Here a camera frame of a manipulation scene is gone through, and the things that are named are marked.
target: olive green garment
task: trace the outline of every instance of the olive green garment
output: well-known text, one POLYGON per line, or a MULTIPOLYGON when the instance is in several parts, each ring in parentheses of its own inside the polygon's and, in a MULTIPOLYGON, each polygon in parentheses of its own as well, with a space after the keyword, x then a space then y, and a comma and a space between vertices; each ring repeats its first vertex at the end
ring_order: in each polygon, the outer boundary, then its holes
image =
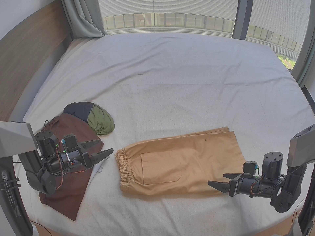
POLYGON ((114 120, 110 114, 96 104, 90 111, 88 124, 98 135, 107 135, 115 128, 114 120))

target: white bed sheet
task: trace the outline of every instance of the white bed sheet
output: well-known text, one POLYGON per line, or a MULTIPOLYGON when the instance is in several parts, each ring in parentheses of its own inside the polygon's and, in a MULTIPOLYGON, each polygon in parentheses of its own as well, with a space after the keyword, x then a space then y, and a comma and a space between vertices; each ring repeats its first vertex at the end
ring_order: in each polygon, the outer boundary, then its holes
MULTIPOLYGON (((229 126, 246 160, 262 164, 265 153, 282 152, 284 174, 290 138, 315 123, 302 91, 270 47, 197 34, 73 41, 24 121, 37 132, 67 104, 80 101, 95 102, 112 115, 115 130, 100 137, 104 149, 229 126)), ((22 167, 15 167, 29 217, 61 234, 219 236, 252 235, 290 216, 306 196, 313 165, 297 202, 280 214, 269 199, 246 195, 124 194, 111 156, 87 188, 76 222, 41 204, 22 167)))

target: back pocket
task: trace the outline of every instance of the back pocket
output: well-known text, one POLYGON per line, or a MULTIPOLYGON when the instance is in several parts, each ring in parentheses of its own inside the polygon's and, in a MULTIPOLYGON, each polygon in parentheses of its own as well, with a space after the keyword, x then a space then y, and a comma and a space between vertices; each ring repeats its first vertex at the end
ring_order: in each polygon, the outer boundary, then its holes
POLYGON ((182 176, 181 165, 175 151, 141 154, 143 184, 178 181, 182 176))

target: wooden bed frame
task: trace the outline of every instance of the wooden bed frame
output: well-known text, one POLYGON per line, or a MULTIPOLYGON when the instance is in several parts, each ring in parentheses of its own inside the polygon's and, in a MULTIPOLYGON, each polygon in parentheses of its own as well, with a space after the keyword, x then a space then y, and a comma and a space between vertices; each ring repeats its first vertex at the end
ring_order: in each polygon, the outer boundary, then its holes
POLYGON ((56 0, 0 40, 0 121, 9 121, 32 77, 70 32, 62 2, 56 0))

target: brown shorts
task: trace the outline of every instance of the brown shorts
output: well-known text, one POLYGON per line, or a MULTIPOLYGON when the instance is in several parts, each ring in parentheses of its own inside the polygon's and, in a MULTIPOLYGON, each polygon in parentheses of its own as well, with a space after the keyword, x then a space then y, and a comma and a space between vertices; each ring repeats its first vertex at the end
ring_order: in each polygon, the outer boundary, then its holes
POLYGON ((228 182, 245 159, 228 127, 131 144, 115 154, 120 189, 142 195, 217 195, 208 180, 228 182))

